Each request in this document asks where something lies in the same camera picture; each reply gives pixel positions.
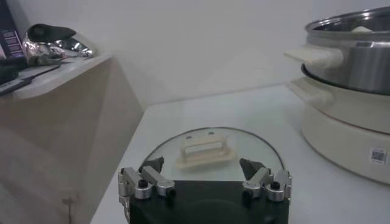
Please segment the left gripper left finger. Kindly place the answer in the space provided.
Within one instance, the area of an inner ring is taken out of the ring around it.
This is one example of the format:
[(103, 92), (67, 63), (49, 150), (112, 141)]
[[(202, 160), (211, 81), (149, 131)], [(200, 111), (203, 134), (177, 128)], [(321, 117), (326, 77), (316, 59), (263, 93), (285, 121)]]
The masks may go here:
[(158, 196), (167, 200), (176, 197), (176, 184), (166, 179), (160, 172), (164, 165), (164, 158), (147, 160), (138, 170), (125, 167), (118, 174), (118, 193), (120, 199), (129, 199), (131, 196), (138, 200), (148, 200), (155, 189)]

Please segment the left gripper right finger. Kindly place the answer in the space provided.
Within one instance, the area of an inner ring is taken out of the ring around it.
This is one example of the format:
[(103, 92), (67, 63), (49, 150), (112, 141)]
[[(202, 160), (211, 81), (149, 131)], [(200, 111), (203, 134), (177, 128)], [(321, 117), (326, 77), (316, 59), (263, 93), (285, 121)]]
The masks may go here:
[(243, 182), (243, 201), (266, 197), (269, 201), (291, 200), (292, 176), (281, 169), (274, 175), (261, 162), (241, 158), (239, 164), (246, 180)]

